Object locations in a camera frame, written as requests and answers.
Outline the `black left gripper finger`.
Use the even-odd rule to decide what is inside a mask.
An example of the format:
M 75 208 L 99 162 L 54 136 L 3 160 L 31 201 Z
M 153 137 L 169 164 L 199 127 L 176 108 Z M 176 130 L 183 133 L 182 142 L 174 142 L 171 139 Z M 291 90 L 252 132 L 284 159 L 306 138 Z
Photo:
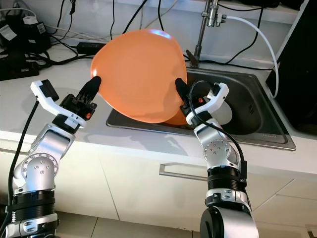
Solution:
M 90 104 L 94 97 L 97 95 L 100 85 L 101 77 L 94 76 L 91 80 L 86 82 L 81 89 L 81 102 L 84 104 Z

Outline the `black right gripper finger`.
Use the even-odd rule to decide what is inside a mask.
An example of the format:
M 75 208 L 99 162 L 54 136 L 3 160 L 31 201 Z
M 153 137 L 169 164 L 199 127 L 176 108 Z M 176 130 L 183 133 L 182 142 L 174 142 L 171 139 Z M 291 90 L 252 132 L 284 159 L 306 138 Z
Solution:
M 185 106 L 192 105 L 192 92 L 190 86 L 183 81 L 182 78 L 177 78 L 175 80 L 177 93 L 180 96 L 181 100 L 183 100 L 183 104 Z

